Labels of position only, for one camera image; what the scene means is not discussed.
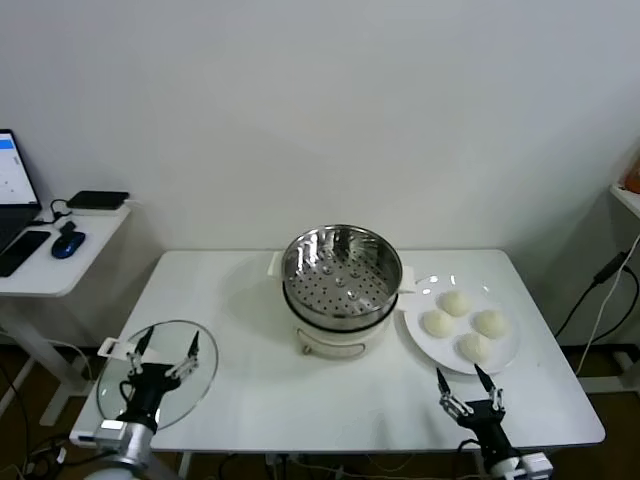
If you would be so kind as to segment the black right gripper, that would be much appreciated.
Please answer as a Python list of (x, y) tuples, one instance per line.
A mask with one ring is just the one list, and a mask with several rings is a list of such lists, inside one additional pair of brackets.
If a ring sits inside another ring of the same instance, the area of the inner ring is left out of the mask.
[(442, 371), (437, 369), (439, 404), (451, 418), (458, 418), (458, 426), (474, 433), (484, 458), (509, 458), (510, 442), (501, 426), (505, 416), (503, 390), (478, 364), (475, 370), (489, 400), (470, 401), (467, 405), (452, 392)]

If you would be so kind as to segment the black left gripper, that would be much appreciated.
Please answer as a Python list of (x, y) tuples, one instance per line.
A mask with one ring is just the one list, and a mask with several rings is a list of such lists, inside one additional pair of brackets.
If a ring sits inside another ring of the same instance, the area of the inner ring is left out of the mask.
[(164, 395), (176, 389), (176, 379), (186, 379), (199, 366), (199, 333), (196, 332), (184, 360), (173, 367), (159, 363), (144, 363), (153, 327), (146, 329), (132, 352), (126, 354), (130, 363), (129, 375), (119, 383), (119, 392), (125, 401), (125, 410), (118, 421), (137, 423), (148, 429), (157, 429), (156, 413)]

